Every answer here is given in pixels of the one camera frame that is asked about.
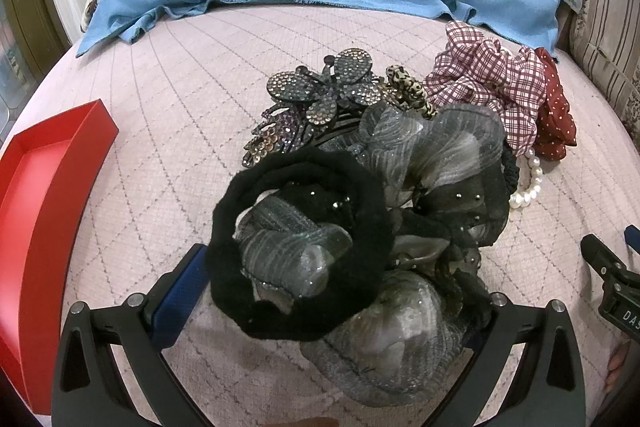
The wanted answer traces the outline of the person's right hand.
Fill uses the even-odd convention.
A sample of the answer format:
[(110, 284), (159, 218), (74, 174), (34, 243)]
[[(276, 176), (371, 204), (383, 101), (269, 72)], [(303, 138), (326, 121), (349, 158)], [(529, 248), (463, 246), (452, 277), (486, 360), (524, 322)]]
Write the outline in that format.
[(613, 391), (616, 381), (620, 378), (620, 374), (623, 372), (629, 348), (630, 342), (624, 341), (617, 347), (614, 355), (612, 355), (612, 358), (610, 358), (610, 361), (608, 362), (608, 375), (606, 375), (603, 388), (603, 392), (606, 395)]

